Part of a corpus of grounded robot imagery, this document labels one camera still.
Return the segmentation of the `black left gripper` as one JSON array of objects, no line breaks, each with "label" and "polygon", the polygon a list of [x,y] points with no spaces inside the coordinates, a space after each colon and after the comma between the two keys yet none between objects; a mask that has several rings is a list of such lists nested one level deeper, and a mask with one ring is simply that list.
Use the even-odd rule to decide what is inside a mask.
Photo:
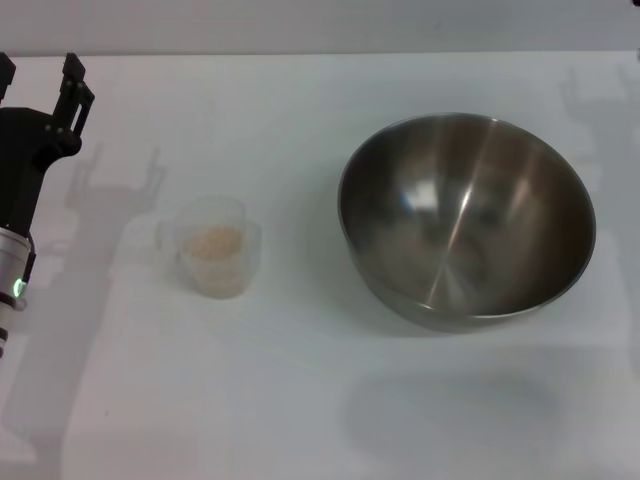
[{"label": "black left gripper", "polygon": [[[16,234],[30,232],[44,177],[54,162],[76,155],[95,95],[85,82],[86,69],[67,53],[53,114],[24,107],[1,109],[1,226]],[[0,53],[0,101],[15,75],[15,64]]]}]

